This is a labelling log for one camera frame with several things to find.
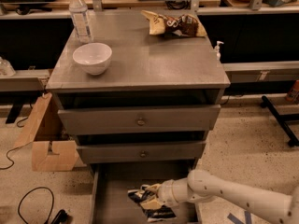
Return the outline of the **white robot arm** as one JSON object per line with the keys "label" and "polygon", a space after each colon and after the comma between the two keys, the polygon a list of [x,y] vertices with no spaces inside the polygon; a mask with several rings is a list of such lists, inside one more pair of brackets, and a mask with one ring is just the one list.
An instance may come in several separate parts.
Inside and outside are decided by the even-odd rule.
{"label": "white robot arm", "polygon": [[266,189],[227,181],[204,170],[191,170],[185,178],[166,180],[148,187],[153,192],[140,205],[144,209],[200,203],[210,197],[220,197],[270,224],[299,224],[298,189],[286,195]]}

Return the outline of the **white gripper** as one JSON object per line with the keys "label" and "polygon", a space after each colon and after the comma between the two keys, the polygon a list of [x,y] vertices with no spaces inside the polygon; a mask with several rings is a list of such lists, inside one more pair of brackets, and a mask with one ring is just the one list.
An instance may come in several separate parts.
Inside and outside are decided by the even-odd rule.
{"label": "white gripper", "polygon": [[178,206],[180,203],[186,203],[191,196],[186,178],[167,180],[161,185],[148,186],[146,190],[155,194],[158,193],[158,199],[153,197],[140,203],[141,207],[147,210],[157,210],[163,205],[168,207]]}

